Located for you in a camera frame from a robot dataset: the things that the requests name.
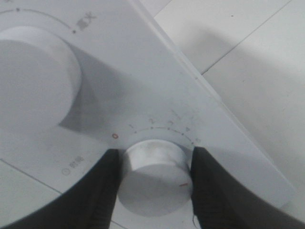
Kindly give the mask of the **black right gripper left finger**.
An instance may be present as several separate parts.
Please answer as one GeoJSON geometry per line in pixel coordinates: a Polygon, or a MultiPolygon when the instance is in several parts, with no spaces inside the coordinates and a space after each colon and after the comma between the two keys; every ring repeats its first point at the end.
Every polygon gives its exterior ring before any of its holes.
{"type": "Polygon", "coordinates": [[[108,229],[120,181],[120,154],[108,149],[69,190],[8,229],[108,229]]]}

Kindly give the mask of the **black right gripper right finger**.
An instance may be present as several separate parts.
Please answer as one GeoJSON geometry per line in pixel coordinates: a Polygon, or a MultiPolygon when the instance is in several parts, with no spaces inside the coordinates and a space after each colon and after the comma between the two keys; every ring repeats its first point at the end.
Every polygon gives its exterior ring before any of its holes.
{"type": "Polygon", "coordinates": [[[204,147],[193,149],[193,213],[202,229],[301,229],[303,223],[265,202],[231,176],[204,147]]]}

